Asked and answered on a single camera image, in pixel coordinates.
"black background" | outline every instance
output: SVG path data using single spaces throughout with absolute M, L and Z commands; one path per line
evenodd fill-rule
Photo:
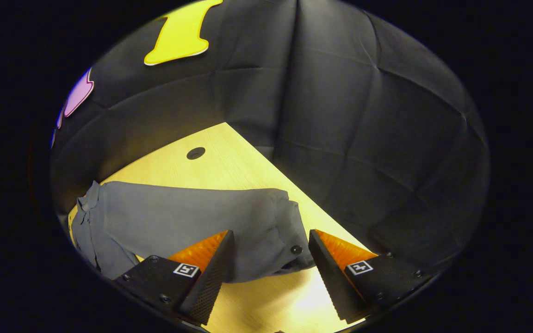
M 55 223 L 47 154 L 83 71 L 122 36 L 184 4 L 0 2 L 0 332 L 170 331 L 90 273 Z M 533 1 L 368 1 L 461 78 L 489 138 L 480 226 L 427 291 L 365 331 L 533 330 Z

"wooden table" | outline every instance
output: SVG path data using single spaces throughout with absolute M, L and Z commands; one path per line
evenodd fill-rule
M 204 147 L 205 154 L 186 154 Z M 366 247 L 336 223 L 227 123 L 164 146 L 102 182 L 214 190 L 279 188 L 298 202 L 306 234 L 319 229 Z M 69 227 L 77 207 L 69 213 Z M 356 325 L 339 320 L 317 268 L 247 283 L 224 283 L 209 324 L 211 333 L 332 333 Z

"gray fabric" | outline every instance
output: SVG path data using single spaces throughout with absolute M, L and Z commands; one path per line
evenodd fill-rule
M 93 182 L 78 198 L 74 238 L 102 274 L 117 278 L 141 257 L 174 253 L 225 230 L 235 239 L 225 282 L 314 267 L 298 204 L 275 188 L 244 191 Z M 291 252 L 302 247 L 299 255 Z

